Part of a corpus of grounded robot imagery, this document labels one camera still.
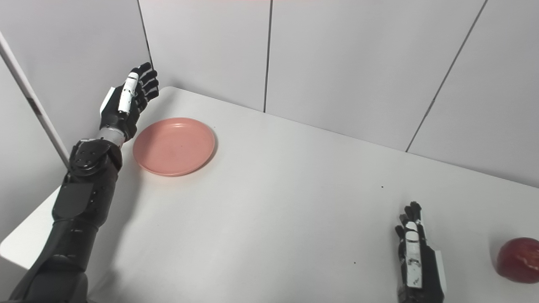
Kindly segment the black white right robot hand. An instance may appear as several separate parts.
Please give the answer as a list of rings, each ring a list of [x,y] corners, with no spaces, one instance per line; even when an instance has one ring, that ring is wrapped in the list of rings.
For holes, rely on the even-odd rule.
[[[399,303],[442,303],[446,281],[441,252],[429,246],[422,208],[416,201],[404,207],[395,227],[399,238],[397,255],[402,282],[397,291]]]

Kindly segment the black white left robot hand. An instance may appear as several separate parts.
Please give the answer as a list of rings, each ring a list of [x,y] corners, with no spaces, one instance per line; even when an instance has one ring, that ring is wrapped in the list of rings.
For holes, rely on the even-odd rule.
[[[113,128],[131,140],[137,132],[137,121],[148,103],[159,96],[157,71],[150,62],[133,68],[124,83],[110,88],[100,107],[100,129]]]

